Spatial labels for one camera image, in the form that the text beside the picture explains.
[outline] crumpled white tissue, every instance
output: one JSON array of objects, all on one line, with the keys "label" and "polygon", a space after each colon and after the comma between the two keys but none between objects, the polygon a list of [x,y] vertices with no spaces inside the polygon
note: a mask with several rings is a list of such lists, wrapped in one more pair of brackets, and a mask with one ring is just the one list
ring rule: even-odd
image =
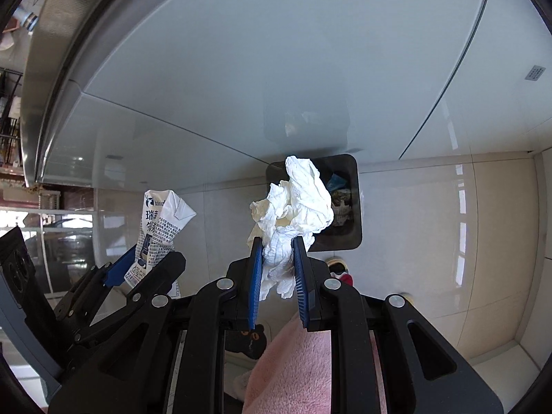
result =
[{"label": "crumpled white tissue", "polygon": [[301,235],[308,250],[313,233],[320,233],[333,221],[332,199],[320,180],[320,173],[309,159],[290,156],[285,160],[289,182],[270,185],[266,199],[249,208],[256,224],[247,244],[263,238],[263,275],[260,300],[267,298],[274,285],[282,298],[292,297],[295,288],[292,239]]}]

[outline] tile floor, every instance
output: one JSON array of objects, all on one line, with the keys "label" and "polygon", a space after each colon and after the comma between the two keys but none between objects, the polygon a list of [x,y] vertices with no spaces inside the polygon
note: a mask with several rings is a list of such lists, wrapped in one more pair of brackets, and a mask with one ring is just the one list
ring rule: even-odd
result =
[{"label": "tile floor", "polygon": [[[531,286],[538,196],[531,158],[364,172],[363,241],[342,257],[363,294],[410,293],[416,308],[467,358],[513,339]],[[265,185],[182,194],[197,216],[179,233],[184,295],[249,254],[249,204]],[[142,195],[98,191],[99,256],[112,260],[137,238]],[[296,311],[270,294],[259,316],[272,335]]]}]

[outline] metal screw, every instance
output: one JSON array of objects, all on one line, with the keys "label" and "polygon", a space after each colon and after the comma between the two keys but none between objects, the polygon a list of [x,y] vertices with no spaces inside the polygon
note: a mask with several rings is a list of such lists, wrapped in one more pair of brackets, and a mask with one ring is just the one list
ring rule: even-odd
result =
[{"label": "metal screw", "polygon": [[396,294],[389,297],[389,303],[394,306],[395,308],[402,308],[405,305],[405,300],[401,296],[397,296]]},{"label": "metal screw", "polygon": [[169,298],[163,294],[158,294],[151,300],[151,305],[153,305],[155,308],[162,308],[168,303]]},{"label": "metal screw", "polygon": [[218,289],[230,289],[234,286],[234,282],[231,279],[220,279],[216,283],[216,287]]},{"label": "metal screw", "polygon": [[324,282],[324,286],[327,289],[339,289],[341,287],[341,282],[338,279],[327,279]]}]

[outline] crumpled packaging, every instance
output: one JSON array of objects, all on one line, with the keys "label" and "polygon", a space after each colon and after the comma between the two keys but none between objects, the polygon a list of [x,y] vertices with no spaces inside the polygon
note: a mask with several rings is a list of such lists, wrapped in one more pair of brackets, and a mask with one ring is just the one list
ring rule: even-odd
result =
[{"label": "crumpled packaging", "polygon": [[292,297],[292,239],[302,236],[308,251],[315,240],[313,233],[322,232],[333,221],[332,199],[313,163],[290,156],[285,168],[289,181],[271,184],[267,198],[249,206],[256,224],[247,244],[251,248],[255,237],[263,239],[260,300],[267,298],[273,286],[282,298]]},{"label": "crumpled packaging", "polygon": [[[165,255],[175,250],[173,239],[195,215],[195,211],[172,190],[144,193],[136,259],[125,274],[130,286],[135,287]],[[177,282],[167,295],[180,297]]]}]

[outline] black trash bin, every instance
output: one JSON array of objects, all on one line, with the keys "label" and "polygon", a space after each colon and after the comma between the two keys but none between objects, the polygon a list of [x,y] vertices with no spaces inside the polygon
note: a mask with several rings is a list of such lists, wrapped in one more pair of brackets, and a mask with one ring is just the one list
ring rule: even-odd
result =
[{"label": "black trash bin", "polygon": [[[330,225],[320,233],[315,233],[314,244],[310,252],[323,252],[325,250],[349,250],[356,249],[362,242],[362,217],[361,195],[358,188],[357,161],[349,154],[320,157],[311,159],[314,166],[320,172],[320,179],[327,185],[333,174],[346,181],[345,188],[351,190],[351,219],[341,226]],[[289,180],[285,170],[285,162],[271,163],[266,170],[267,185],[278,185],[281,180]]]}]

